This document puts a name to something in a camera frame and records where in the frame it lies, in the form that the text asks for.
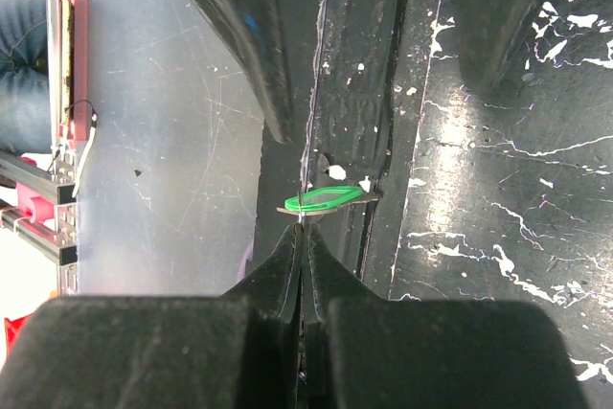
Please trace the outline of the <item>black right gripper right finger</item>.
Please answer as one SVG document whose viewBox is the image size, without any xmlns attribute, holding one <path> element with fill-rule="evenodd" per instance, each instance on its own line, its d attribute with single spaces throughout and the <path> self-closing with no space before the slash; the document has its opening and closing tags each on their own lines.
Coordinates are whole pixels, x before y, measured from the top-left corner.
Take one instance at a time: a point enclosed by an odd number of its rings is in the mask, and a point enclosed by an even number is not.
<svg viewBox="0 0 613 409">
<path fill-rule="evenodd" d="M 513 301 L 390 301 L 304 230 L 311 408 L 584 408 L 556 324 Z"/>
</svg>

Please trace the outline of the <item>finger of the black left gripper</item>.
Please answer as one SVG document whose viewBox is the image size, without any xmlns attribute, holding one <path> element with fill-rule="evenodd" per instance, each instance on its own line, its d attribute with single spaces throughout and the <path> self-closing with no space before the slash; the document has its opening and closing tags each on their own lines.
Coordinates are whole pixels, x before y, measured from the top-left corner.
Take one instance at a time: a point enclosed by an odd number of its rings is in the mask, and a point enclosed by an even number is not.
<svg viewBox="0 0 613 409">
<path fill-rule="evenodd" d="M 458 58 L 465 85 L 488 93 L 504 77 L 545 0 L 456 0 Z"/>
<path fill-rule="evenodd" d="M 294 130 L 279 0 L 193 0 L 240 64 L 275 141 Z"/>
</svg>

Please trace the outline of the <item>green tagged key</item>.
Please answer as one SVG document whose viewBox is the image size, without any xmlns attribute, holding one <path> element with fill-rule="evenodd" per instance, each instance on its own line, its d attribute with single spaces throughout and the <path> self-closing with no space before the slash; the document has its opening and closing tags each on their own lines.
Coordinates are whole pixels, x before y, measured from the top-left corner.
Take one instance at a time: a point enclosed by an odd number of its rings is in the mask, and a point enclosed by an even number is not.
<svg viewBox="0 0 613 409">
<path fill-rule="evenodd" d="M 378 194 L 366 193 L 359 186 L 329 186 L 289 197 L 277 211 L 293 216 L 322 216 L 378 199 Z"/>
</svg>

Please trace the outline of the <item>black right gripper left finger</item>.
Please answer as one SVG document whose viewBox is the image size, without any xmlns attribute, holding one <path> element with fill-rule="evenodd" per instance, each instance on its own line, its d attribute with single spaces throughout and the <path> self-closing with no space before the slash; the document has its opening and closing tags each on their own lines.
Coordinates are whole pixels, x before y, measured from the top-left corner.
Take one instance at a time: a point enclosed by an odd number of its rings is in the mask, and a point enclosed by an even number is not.
<svg viewBox="0 0 613 409">
<path fill-rule="evenodd" d="M 303 229 L 218 297 L 72 296 L 39 307 L 1 372 L 5 408 L 291 408 Z"/>
</svg>

